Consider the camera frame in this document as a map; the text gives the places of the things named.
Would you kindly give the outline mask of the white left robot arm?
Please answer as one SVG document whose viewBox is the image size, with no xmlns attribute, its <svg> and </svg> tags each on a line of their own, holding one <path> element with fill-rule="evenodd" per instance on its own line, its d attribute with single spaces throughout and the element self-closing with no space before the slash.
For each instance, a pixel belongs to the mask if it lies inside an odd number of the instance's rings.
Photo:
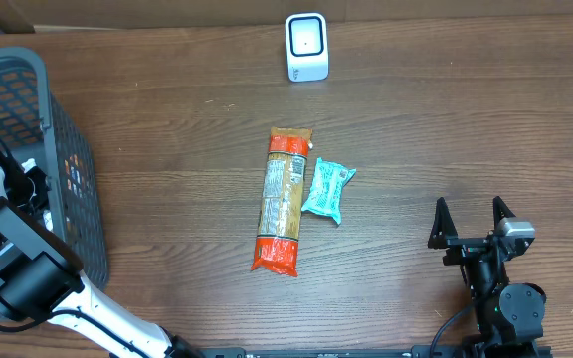
<svg viewBox="0 0 573 358">
<path fill-rule="evenodd" d="M 0 139 L 0 332 L 69 328 L 113 357 L 196 357 L 198 351 L 95 287 L 77 254 L 40 221 L 49 187 Z"/>
</svg>

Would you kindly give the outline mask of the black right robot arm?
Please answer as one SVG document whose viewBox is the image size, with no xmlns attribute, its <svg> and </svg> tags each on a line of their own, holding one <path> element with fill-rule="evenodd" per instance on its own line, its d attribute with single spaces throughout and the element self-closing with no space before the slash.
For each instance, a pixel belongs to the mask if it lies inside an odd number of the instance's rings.
<svg viewBox="0 0 573 358">
<path fill-rule="evenodd" d="M 493 222 L 484 237 L 463 239 L 458 235 L 443 197 L 436 202 L 435 219 L 427 242 L 443 250 L 443 264 L 460 268 L 472 302 L 440 327 L 429 348 L 434 356 L 444 331 L 460 317 L 473 312 L 478 334 L 465 337 L 454 349 L 456 357 L 543 357 L 548 348 L 537 347 L 543 336 L 546 294 L 533 283 L 512 283 L 505 264 L 526 253 L 535 240 L 531 222 L 517 217 L 496 196 Z"/>
</svg>

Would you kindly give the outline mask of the white tube gold cap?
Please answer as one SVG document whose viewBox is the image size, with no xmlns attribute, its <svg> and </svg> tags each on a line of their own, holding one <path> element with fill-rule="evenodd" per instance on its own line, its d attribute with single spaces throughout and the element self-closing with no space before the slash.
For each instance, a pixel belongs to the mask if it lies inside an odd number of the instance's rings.
<svg viewBox="0 0 573 358">
<path fill-rule="evenodd" d="M 22 163 L 25 175 L 33 184 L 33 193 L 29 202 L 24 206 L 26 213 L 37 221 L 42 222 L 49 231 L 54 230 L 52 213 L 50 210 L 46 174 L 39 168 L 34 158 L 29 158 Z"/>
</svg>

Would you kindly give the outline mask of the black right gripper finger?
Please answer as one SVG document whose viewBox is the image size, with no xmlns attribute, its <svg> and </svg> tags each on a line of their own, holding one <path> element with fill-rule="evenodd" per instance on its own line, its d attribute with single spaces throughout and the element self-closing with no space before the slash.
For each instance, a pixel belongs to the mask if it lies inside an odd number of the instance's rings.
<svg viewBox="0 0 573 358">
<path fill-rule="evenodd" d="M 514 218 L 515 214 L 507 207 L 500 196 L 495 196 L 492 200 L 493 208 L 493 221 L 494 229 L 493 231 L 498 234 L 500 229 L 500 222 L 504 218 Z"/>
<path fill-rule="evenodd" d="M 435 219 L 428 239 L 428 248 L 446 249 L 450 241 L 458 237 L 446 200 L 440 197 L 436 202 Z"/>
</svg>

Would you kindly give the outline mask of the orange pasta packet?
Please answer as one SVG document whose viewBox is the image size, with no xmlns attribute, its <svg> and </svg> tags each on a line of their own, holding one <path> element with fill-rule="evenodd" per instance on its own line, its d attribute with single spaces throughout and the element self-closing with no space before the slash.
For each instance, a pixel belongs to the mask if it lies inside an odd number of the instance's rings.
<svg viewBox="0 0 573 358">
<path fill-rule="evenodd" d="M 312 131 L 273 127 L 251 269 L 296 277 L 304 176 Z"/>
</svg>

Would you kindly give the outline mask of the teal snack packet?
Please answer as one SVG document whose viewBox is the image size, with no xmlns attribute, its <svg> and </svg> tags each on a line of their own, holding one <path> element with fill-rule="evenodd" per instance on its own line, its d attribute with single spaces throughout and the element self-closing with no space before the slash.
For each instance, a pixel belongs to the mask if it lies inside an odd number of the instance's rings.
<svg viewBox="0 0 573 358">
<path fill-rule="evenodd" d="M 318 157 L 309 195 L 302 204 L 301 210 L 332 218 L 337 225 L 340 225 L 342 222 L 340 212 L 342 191 L 356 172 L 356 169 Z"/>
</svg>

